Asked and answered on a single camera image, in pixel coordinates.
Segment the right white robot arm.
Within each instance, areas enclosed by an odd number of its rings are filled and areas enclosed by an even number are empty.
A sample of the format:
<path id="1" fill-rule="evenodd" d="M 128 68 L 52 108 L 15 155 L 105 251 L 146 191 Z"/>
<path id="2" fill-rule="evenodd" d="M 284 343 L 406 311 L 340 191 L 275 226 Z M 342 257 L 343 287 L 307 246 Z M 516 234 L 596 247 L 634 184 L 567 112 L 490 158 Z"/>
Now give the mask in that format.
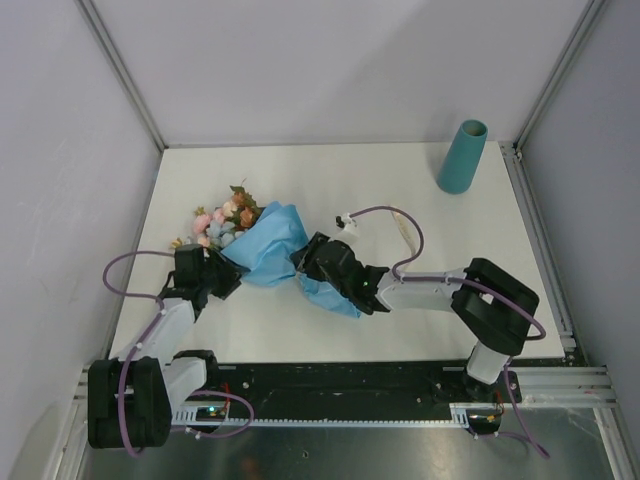
<path id="1" fill-rule="evenodd" d="M 539 296 L 484 258 L 449 272 L 403 273 L 365 265 L 347 243 L 316 233 L 290 259 L 299 273 L 330 285 L 363 314 L 419 309 L 457 315 L 476 337 L 461 374 L 462 391 L 473 401 L 496 391 L 527 342 L 546 336 L 534 318 Z"/>

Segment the blue wrapping paper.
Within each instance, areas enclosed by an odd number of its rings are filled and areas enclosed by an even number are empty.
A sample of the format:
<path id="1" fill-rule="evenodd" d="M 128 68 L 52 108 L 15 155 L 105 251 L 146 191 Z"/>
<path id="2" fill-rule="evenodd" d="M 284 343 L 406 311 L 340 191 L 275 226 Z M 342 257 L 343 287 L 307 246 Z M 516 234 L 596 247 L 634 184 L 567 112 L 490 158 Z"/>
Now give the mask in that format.
<path id="1" fill-rule="evenodd" d="M 309 237 L 293 205 L 270 203 L 254 226 L 243 232 L 225 223 L 212 243 L 227 259 L 247 270 L 243 280 L 248 284 L 276 287 L 294 279 L 310 303 L 350 318 L 361 316 L 355 305 L 330 284 L 296 271 L 291 256 L 307 246 Z"/>

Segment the cream printed ribbon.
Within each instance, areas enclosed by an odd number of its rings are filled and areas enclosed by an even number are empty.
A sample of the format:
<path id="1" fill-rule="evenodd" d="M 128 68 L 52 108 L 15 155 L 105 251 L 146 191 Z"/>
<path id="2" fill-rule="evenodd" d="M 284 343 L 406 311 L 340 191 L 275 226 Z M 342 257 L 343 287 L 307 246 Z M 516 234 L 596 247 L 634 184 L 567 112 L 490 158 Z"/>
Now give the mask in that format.
<path id="1" fill-rule="evenodd" d="M 403 238 L 405 244 L 409 248 L 410 256 L 414 256 L 417 253 L 417 245 L 411 233 L 411 224 L 406 217 L 398 212 L 393 211 L 392 216 L 396 227 Z"/>

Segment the artificial flower bunch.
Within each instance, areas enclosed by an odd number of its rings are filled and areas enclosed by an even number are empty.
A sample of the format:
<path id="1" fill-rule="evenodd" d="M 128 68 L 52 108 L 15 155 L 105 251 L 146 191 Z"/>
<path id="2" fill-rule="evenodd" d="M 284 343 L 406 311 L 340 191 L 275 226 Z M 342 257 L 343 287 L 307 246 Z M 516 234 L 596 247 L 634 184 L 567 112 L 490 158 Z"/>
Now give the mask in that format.
<path id="1" fill-rule="evenodd" d="M 213 210 L 197 207 L 191 222 L 192 235 L 175 238 L 169 249 L 196 244 L 207 250 L 221 251 L 252 229 L 266 207 L 258 204 L 244 183 L 232 185 L 230 190 L 231 196 Z"/>

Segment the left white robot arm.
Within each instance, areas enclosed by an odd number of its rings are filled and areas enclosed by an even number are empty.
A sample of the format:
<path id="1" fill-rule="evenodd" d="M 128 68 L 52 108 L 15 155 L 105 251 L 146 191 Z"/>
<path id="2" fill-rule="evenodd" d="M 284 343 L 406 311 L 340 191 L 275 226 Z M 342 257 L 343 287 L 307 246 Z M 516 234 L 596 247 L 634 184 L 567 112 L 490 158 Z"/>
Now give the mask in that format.
<path id="1" fill-rule="evenodd" d="M 136 456 L 164 445 L 176 411 L 191 396 L 207 400 L 221 387 L 215 354 L 181 351 L 211 297 L 227 299 L 247 268 L 199 244 L 177 248 L 154 318 L 113 358 L 88 370 L 88 442 Z"/>

